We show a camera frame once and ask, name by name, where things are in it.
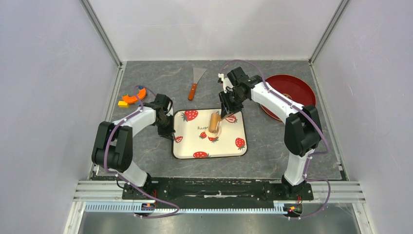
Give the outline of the wooden dough roller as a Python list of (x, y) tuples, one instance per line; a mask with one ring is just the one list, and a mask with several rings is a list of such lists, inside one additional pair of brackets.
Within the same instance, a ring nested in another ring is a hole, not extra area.
[(210, 116), (208, 129), (211, 132), (216, 131), (220, 127), (220, 122), (221, 121), (222, 121), (222, 119), (220, 118), (220, 113), (219, 112), (212, 113), (211, 116)]

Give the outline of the white strawberry print tray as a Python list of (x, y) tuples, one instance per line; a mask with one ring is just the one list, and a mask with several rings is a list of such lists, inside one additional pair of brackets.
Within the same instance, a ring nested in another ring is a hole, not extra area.
[(177, 159), (206, 159), (243, 156), (248, 146), (242, 112), (218, 123), (209, 131), (212, 113), (220, 109), (180, 110), (174, 114), (175, 141), (172, 155)]

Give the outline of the beige dough piece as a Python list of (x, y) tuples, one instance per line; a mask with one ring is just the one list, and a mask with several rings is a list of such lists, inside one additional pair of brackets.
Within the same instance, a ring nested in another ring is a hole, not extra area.
[(209, 129), (205, 131), (206, 135), (210, 138), (217, 138), (220, 135), (221, 128), (218, 128), (216, 131), (211, 132)]

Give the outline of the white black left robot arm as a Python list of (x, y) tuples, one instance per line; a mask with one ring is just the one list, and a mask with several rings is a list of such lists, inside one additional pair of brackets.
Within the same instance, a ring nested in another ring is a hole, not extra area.
[(104, 121), (98, 126), (91, 160), (108, 173), (115, 173), (134, 184), (134, 193), (141, 199), (152, 195), (150, 175), (133, 162), (133, 138), (147, 126), (157, 127), (158, 135), (175, 140), (173, 101), (157, 94), (154, 101), (143, 103), (128, 116), (115, 122)]

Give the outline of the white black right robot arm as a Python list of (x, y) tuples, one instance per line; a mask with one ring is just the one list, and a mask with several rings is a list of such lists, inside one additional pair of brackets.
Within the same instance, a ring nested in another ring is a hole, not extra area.
[(304, 186), (310, 155), (324, 139), (316, 107), (288, 99), (262, 77), (249, 77), (241, 67), (227, 75), (219, 73), (218, 82), (223, 85), (223, 91), (219, 93), (221, 119), (240, 112), (243, 102), (248, 99), (267, 108), (284, 124), (284, 144), (289, 158), (282, 176), (281, 192), (284, 197), (294, 199)]

